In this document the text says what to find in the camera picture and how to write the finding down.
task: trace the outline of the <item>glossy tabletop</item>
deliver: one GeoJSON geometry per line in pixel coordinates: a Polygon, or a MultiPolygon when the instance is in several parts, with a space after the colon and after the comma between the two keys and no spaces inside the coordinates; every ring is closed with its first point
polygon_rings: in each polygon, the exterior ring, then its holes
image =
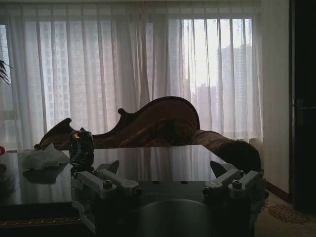
{"type": "MultiPolygon", "coordinates": [[[[0,157],[7,182],[14,188],[0,206],[71,202],[70,164],[43,170],[21,167],[24,153],[0,157]]],[[[210,161],[225,163],[202,145],[95,150],[93,167],[119,162],[117,174],[137,181],[210,181],[210,161]]]]}

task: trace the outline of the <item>potted plant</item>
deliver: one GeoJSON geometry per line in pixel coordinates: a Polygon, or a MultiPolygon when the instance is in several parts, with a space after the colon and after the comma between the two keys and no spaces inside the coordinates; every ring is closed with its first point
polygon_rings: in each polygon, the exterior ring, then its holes
{"type": "Polygon", "coordinates": [[[0,81],[4,81],[8,85],[10,85],[10,81],[5,69],[6,65],[7,64],[3,60],[0,60],[0,81]]]}

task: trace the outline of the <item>bolt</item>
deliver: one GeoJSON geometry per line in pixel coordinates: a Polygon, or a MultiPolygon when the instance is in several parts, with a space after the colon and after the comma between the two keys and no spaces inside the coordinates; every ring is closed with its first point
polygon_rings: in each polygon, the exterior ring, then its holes
{"type": "Polygon", "coordinates": [[[78,175],[79,175],[79,172],[75,172],[74,173],[74,178],[77,179],[78,175]]]}
{"type": "Polygon", "coordinates": [[[210,187],[206,187],[205,189],[203,189],[203,195],[206,197],[209,197],[211,195],[211,188],[210,187]]]}
{"type": "Polygon", "coordinates": [[[241,189],[242,188],[242,182],[239,180],[233,180],[233,188],[234,189],[241,189]]]}
{"type": "Polygon", "coordinates": [[[113,182],[111,180],[106,180],[103,182],[103,188],[104,189],[110,189],[113,185],[113,182]]]}
{"type": "Polygon", "coordinates": [[[142,194],[142,188],[141,187],[135,187],[132,191],[133,196],[140,196],[142,194]]]}

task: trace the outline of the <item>floor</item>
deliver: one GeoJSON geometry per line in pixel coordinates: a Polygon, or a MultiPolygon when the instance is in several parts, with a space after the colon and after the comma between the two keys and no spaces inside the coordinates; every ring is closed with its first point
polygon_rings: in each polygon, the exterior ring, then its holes
{"type": "Polygon", "coordinates": [[[270,193],[259,215],[256,237],[316,237],[316,215],[295,212],[291,205],[270,193]]]}

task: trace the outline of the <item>patterned rug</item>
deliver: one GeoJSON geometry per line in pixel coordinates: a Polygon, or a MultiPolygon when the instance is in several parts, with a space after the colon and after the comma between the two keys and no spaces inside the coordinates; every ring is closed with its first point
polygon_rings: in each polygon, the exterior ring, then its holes
{"type": "Polygon", "coordinates": [[[292,224],[309,223],[309,216],[294,210],[288,205],[273,205],[268,208],[269,213],[275,218],[292,224]]]}

